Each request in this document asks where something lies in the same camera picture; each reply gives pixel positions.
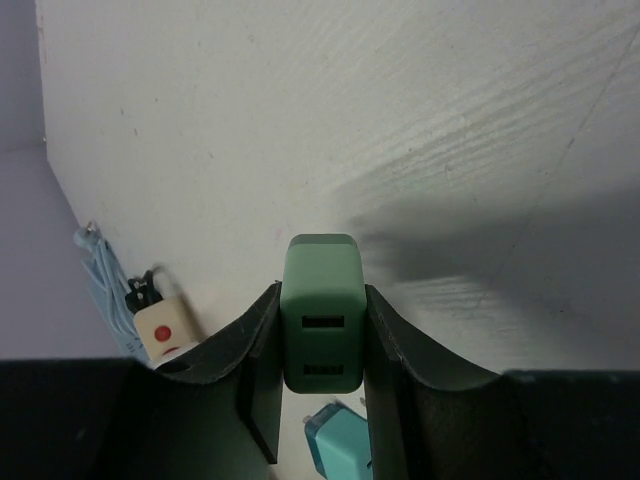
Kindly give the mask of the beige power strip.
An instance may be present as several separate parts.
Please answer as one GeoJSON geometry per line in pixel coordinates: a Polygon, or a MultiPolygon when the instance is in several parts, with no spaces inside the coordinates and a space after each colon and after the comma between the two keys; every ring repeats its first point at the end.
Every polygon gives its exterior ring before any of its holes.
{"type": "Polygon", "coordinates": [[[171,352],[199,343],[202,338],[193,311],[182,296],[169,297],[139,310],[134,315],[134,326],[152,365],[171,352]]]}

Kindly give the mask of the light blue power strip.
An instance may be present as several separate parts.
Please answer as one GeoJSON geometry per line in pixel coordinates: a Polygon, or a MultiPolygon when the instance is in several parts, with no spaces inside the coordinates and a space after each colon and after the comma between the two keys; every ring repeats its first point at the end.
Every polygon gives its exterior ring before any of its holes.
{"type": "Polygon", "coordinates": [[[90,295],[121,352],[148,364],[149,357],[134,327],[133,314],[126,306],[126,280],[119,268],[104,266],[95,259],[84,259],[82,264],[88,273],[90,295]]]}

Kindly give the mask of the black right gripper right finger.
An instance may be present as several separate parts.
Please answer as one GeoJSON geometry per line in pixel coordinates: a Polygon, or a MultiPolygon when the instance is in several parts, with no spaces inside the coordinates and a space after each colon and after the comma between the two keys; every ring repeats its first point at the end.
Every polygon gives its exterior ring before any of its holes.
{"type": "Polygon", "coordinates": [[[364,387],[377,479],[635,479],[635,371],[494,373],[366,290],[364,387]]]}

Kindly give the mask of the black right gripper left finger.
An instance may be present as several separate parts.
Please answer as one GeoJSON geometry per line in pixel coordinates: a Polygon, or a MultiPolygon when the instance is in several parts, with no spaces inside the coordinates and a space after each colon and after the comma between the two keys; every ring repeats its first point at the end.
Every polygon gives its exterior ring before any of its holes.
{"type": "Polygon", "coordinates": [[[265,479],[278,456],[279,284],[204,342],[132,359],[1,365],[5,479],[265,479]]]}

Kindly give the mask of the green plug adapter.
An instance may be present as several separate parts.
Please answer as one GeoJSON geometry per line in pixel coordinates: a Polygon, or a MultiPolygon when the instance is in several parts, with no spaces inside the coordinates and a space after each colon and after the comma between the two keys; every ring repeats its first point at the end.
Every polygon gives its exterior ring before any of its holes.
{"type": "Polygon", "coordinates": [[[361,255],[351,236],[291,240],[279,302],[289,390],[341,394],[360,387],[366,310],[361,255]]]}

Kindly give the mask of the teal plug adapter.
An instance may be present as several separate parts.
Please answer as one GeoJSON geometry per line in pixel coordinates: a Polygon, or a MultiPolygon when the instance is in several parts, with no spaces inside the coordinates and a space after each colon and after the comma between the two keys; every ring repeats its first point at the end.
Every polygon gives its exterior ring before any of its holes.
{"type": "Polygon", "coordinates": [[[342,403],[306,418],[304,434],[316,471],[327,480],[372,480],[367,421],[342,403]]]}

